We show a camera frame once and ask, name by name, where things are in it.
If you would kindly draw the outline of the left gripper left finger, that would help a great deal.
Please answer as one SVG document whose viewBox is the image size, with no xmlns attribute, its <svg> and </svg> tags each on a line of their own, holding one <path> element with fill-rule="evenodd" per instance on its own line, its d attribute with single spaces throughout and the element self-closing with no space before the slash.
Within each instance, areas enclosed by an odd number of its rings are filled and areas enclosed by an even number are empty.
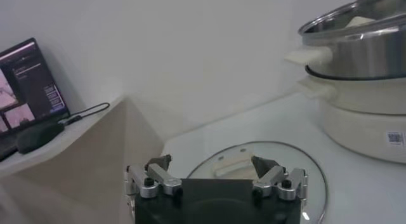
<svg viewBox="0 0 406 224">
<path fill-rule="evenodd" d="M 172 161 L 171 155 L 150 159 L 144 166 L 132 164 L 126 167 L 126 195 L 135 198 L 153 199 L 159 189 L 164 195 L 181 197 L 182 180 L 171 176 L 167 170 Z"/>
</svg>

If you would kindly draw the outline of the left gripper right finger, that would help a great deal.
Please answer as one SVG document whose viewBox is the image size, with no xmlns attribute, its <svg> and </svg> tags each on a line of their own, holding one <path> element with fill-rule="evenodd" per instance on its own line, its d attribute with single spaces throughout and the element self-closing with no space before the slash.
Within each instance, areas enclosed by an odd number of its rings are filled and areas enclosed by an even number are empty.
<svg viewBox="0 0 406 224">
<path fill-rule="evenodd" d="M 308 198 L 308 174 L 304 169 L 294 168 L 288 172 L 274 160 L 252 156 L 251 162 L 258 179 L 252 181 L 252 196 L 255 201 L 276 195 L 283 201 Z"/>
</svg>

